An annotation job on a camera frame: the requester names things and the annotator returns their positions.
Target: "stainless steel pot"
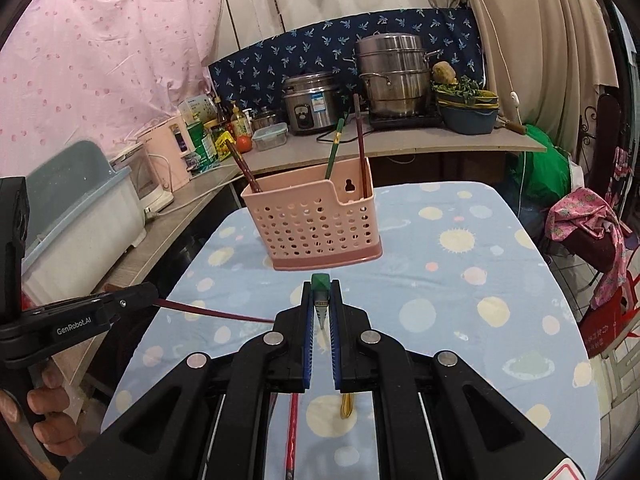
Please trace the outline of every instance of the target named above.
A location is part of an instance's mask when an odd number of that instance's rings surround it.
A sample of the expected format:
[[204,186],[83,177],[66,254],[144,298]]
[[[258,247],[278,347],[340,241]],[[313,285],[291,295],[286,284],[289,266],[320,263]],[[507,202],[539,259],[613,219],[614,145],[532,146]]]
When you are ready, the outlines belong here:
[[356,43],[360,77],[370,111],[381,117],[419,115],[431,97],[429,58],[422,40],[411,34],[376,34]]
[[280,121],[278,120],[278,113],[273,110],[269,110],[266,106],[262,108],[260,113],[258,113],[253,119],[251,119],[251,126],[254,132],[257,132],[261,128],[266,128],[267,126],[272,126],[273,124],[277,124]]
[[419,115],[431,96],[429,72],[369,73],[360,77],[369,95],[369,111],[379,117]]
[[282,97],[287,107],[291,131],[306,134],[330,130],[340,120],[338,84],[331,72],[289,77]]

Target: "red chopstick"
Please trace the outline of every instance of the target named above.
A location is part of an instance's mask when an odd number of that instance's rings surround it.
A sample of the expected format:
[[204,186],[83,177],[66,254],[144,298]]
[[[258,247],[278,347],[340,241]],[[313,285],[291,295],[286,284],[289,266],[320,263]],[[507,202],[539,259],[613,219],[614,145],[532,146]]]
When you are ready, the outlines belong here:
[[369,196],[367,189],[367,163],[364,156],[364,134],[362,133],[362,113],[360,111],[360,96],[353,95],[353,106],[356,110],[356,128],[358,129],[358,152],[360,154],[360,173],[362,174],[362,197]]
[[240,321],[255,321],[257,323],[273,323],[273,319],[263,319],[260,317],[242,316],[241,314],[230,314],[228,312],[220,312],[219,310],[209,310],[199,306],[178,303],[177,301],[162,300],[158,298],[154,301],[155,306],[162,306],[179,312],[189,312],[190,314],[200,314],[201,316],[223,317],[225,319],[236,319]]
[[238,168],[240,168],[240,170],[244,174],[244,177],[249,181],[249,186],[251,187],[251,191],[253,191],[254,193],[262,193],[262,190],[260,189],[260,184],[258,184],[258,181],[255,179],[254,174],[251,173],[249,166],[247,165],[246,161],[244,160],[240,152],[236,150],[235,144],[232,143],[229,139],[225,140],[225,143],[229,151],[231,152],[231,155],[233,155],[233,158],[236,161]]
[[299,394],[291,394],[289,407],[289,434],[287,437],[287,465],[285,480],[293,480],[296,468],[296,440],[298,434],[298,397]]

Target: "pink appliance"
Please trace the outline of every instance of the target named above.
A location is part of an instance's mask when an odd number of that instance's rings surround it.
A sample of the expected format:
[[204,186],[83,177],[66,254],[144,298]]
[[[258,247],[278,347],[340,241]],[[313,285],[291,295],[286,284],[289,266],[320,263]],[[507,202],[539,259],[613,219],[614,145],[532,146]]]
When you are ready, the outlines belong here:
[[180,189],[191,178],[185,154],[194,150],[183,118],[178,115],[154,126],[138,136],[150,156],[151,163],[165,189]]

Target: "table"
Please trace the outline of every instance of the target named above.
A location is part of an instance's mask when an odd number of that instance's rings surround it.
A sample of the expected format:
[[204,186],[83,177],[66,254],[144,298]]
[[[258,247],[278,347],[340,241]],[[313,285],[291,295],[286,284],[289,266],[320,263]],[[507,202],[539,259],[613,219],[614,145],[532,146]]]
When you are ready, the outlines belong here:
[[[412,351],[450,349],[487,378],[593,480],[600,416],[591,368],[568,303],[500,196],[473,182],[376,189],[383,256],[331,269],[345,303]],[[170,299],[273,317],[300,302],[310,272],[276,272],[246,209],[230,215],[181,277]],[[161,309],[108,408],[108,427],[185,356],[237,351],[270,328]],[[329,343],[315,330],[311,389],[300,400],[300,478],[375,478],[370,394],[340,420]],[[271,421],[266,476],[284,477],[289,402]]]
[[[343,130],[343,140],[356,135],[355,122],[351,120]],[[545,147],[535,140],[500,128],[485,136],[463,136],[442,128],[413,128],[406,130],[386,130],[366,136],[367,156],[411,155],[432,152],[544,152]],[[357,155],[357,142],[343,144],[338,151],[338,160]],[[330,147],[316,142],[316,136],[289,136],[286,144],[258,152],[253,150],[245,155],[247,163],[255,174],[271,171],[290,170],[326,162]],[[213,171],[204,173],[179,189],[175,201],[167,210],[190,202],[207,190],[228,182],[240,171],[230,158]],[[217,191],[201,197],[185,208],[168,216],[162,216],[146,226],[147,234],[142,243],[130,250],[111,268],[97,290],[105,283],[129,286],[141,283],[176,238],[188,227],[200,211],[215,197]],[[58,367],[69,384],[79,386],[91,360],[102,343],[104,336],[97,336],[80,343],[54,357]],[[77,417],[82,399],[72,416]]]

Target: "beige curtain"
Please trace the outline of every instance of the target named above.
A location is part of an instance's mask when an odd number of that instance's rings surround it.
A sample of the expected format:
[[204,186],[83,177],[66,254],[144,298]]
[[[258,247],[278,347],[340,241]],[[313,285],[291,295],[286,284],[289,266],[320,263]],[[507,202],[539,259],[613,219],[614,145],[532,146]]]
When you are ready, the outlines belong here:
[[513,89],[522,121],[573,153],[580,114],[596,105],[599,85],[618,85],[596,0],[468,1],[486,54],[488,87],[500,96],[504,114],[516,119]]

